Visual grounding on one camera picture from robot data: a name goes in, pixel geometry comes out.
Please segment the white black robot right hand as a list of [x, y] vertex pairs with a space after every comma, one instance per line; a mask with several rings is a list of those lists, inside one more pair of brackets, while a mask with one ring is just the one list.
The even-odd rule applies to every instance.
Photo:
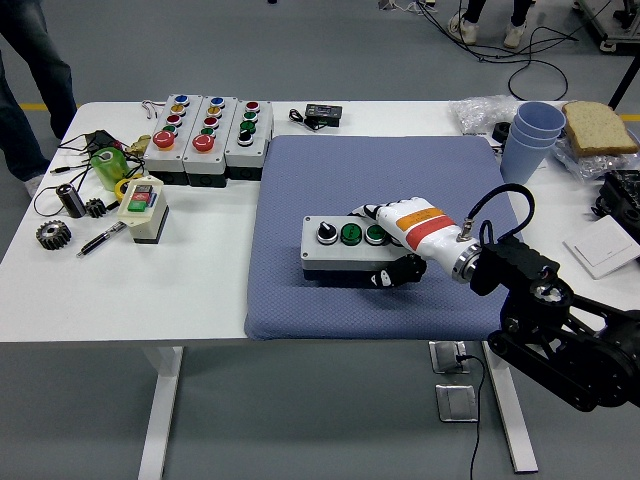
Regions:
[[460, 267], [459, 257], [473, 245], [472, 241], [459, 242], [461, 229], [442, 210], [424, 198], [384, 205], [362, 205], [351, 215], [369, 217], [410, 254], [376, 272], [371, 281], [376, 287], [395, 287], [408, 282], [417, 282], [426, 271], [426, 261], [435, 260], [442, 269], [456, 277]]

